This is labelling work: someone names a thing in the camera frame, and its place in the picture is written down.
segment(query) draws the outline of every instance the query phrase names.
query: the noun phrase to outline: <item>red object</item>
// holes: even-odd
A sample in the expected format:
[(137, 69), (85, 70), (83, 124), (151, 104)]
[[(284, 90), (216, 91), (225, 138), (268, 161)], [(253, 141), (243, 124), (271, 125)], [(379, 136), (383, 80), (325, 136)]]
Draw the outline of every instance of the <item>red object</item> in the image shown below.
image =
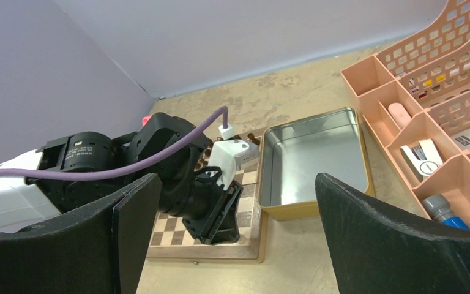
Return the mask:
[(143, 118), (143, 120), (141, 121), (141, 126), (144, 127), (144, 126), (148, 123), (148, 121), (149, 121), (149, 119), (150, 119), (151, 117), (152, 117), (152, 115), (145, 116), (145, 117)]

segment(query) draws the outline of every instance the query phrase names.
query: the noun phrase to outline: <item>metal tin tray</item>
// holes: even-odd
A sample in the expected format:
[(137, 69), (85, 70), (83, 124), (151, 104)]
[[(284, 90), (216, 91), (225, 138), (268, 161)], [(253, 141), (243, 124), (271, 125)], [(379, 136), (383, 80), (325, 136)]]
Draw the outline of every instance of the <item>metal tin tray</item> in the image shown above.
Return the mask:
[(274, 219), (319, 216), (318, 173), (374, 195), (356, 112), (342, 108), (270, 127), (262, 142), (259, 203)]

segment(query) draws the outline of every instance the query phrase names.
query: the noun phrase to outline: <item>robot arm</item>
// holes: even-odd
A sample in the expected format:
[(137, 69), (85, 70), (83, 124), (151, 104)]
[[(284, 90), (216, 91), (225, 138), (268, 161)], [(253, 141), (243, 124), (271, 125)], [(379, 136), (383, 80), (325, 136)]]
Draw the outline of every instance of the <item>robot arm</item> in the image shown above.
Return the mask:
[[(110, 139), (83, 132), (49, 141), (0, 168), (57, 172), (100, 172), (123, 167), (158, 153), (191, 132), (188, 121), (156, 113), (137, 133)], [(56, 217), (109, 195), (148, 173), (163, 184), (158, 211), (183, 217), (190, 234), (203, 244), (236, 242), (236, 207), (242, 192), (233, 181), (236, 170), (255, 164), (258, 147), (245, 140), (215, 142), (209, 166), (195, 170), (211, 141), (201, 134), (172, 156), (144, 170), (101, 181), (55, 181), (39, 178), (0, 178), (0, 232)]]

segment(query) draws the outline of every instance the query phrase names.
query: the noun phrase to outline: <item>blue marker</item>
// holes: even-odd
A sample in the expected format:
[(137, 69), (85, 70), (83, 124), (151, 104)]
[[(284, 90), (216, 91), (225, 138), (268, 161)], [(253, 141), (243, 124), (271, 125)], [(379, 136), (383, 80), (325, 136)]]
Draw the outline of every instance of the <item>blue marker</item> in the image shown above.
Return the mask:
[(469, 230), (468, 225), (455, 215), (451, 210), (451, 205), (441, 194), (429, 196), (422, 202), (422, 206), (434, 221), (451, 227)]

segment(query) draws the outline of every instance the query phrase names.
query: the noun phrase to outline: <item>brown chess piece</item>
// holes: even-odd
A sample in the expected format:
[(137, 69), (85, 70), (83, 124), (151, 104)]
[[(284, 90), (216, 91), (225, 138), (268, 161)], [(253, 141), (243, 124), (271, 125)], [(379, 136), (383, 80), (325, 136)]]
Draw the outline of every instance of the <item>brown chess piece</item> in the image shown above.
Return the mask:
[(250, 141), (256, 146), (260, 146), (260, 140), (255, 138), (255, 135), (253, 133), (248, 134), (248, 139), (250, 139)]

